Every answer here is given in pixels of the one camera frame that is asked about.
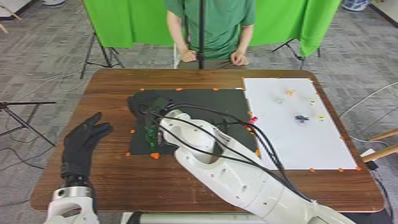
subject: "green shirt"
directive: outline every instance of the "green shirt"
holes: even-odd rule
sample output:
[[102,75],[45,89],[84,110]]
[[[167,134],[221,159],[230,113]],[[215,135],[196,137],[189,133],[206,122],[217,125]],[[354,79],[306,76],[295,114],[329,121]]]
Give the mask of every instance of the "green shirt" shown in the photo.
[[[166,0],[166,8],[185,19],[190,49],[199,50],[199,0]],[[256,0],[206,0],[205,58],[230,59],[238,48],[240,27],[254,24]]]

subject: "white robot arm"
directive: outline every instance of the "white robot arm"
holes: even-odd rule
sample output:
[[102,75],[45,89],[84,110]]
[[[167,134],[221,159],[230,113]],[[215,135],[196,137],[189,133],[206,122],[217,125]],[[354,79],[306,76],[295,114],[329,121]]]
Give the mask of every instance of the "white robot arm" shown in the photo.
[[190,119],[189,114],[174,110],[162,119],[160,127],[166,141],[180,147],[174,155],[185,169],[228,203],[256,214],[267,223],[354,223],[327,206],[297,195],[258,167],[228,158],[214,158],[210,154],[192,149],[194,147],[214,153],[215,139],[208,134],[212,133],[228,146],[221,145],[222,156],[246,160],[228,149],[231,148],[258,164],[263,164],[253,151],[206,121]]

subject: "person's hand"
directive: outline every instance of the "person's hand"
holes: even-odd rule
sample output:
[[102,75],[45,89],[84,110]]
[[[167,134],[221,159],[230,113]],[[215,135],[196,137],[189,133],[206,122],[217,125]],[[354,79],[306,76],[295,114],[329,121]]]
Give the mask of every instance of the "person's hand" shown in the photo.
[[231,62],[237,66],[249,65],[249,60],[242,51],[235,51],[235,53],[231,54]]
[[183,62],[196,61],[196,51],[187,50],[182,52],[182,60],[183,60]]
[[91,174],[91,158],[102,138],[112,133],[114,127],[109,123],[98,124],[102,113],[84,121],[64,139],[64,154],[61,177]]

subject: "person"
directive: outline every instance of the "person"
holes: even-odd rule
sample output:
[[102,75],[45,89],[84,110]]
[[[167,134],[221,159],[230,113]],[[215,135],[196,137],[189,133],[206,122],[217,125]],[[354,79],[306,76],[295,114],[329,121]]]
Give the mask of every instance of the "person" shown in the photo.
[[[166,0],[167,26],[182,55],[180,69],[199,67],[199,2]],[[205,17],[205,68],[244,68],[249,65],[246,53],[253,40],[256,0],[208,0]],[[190,43],[183,38],[183,24]]]

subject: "tripod stand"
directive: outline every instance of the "tripod stand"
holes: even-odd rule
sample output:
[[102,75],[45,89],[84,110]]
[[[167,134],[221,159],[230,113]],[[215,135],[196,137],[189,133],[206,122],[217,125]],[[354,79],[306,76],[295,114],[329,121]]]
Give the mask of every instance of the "tripod stand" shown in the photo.
[[[105,59],[105,63],[107,63],[105,65],[89,61],[91,60],[91,50],[93,50],[94,41],[98,41],[98,45],[100,45],[100,48],[102,48],[103,59]],[[103,68],[114,68],[114,66],[119,65],[125,68],[125,65],[121,63],[118,54],[119,54],[119,52],[112,47],[109,48],[109,53],[107,53],[107,49],[102,45],[102,42],[100,42],[100,39],[98,39],[98,36],[96,36],[96,33],[94,33],[93,37],[91,37],[91,45],[89,45],[89,50],[87,50],[87,55],[86,55],[86,62],[84,62],[84,69],[82,69],[82,73],[80,73],[80,79],[84,78],[87,65],[98,65]]]
[[302,56],[295,53],[295,50],[293,50],[293,48],[292,48],[292,46],[290,46],[290,43],[292,43],[293,40],[295,40],[295,39],[290,39],[290,40],[283,43],[283,45],[272,50],[272,53],[274,53],[274,52],[286,46],[286,47],[290,48],[290,50],[292,50],[292,53],[293,53],[293,56],[295,56],[297,60],[302,62],[302,64],[301,64],[301,70],[302,70],[302,68],[304,68],[304,63],[306,63],[306,57],[302,57]]
[[[36,128],[31,125],[31,121],[32,121],[39,106],[45,104],[55,104],[55,102],[18,102],[18,103],[0,102],[0,111],[4,111],[9,114],[11,118],[16,120],[16,122],[22,125],[16,128],[13,128],[11,130],[7,130],[4,133],[0,133],[0,137],[4,135],[11,134],[13,132],[16,132],[20,129],[27,128],[38,134],[38,136],[45,139],[45,141],[50,143],[50,145],[55,146],[54,142],[50,141],[47,136],[39,133],[39,131],[36,130]],[[31,112],[27,121],[22,119],[18,114],[9,109],[9,106],[25,106],[25,105],[34,105],[34,110]]]

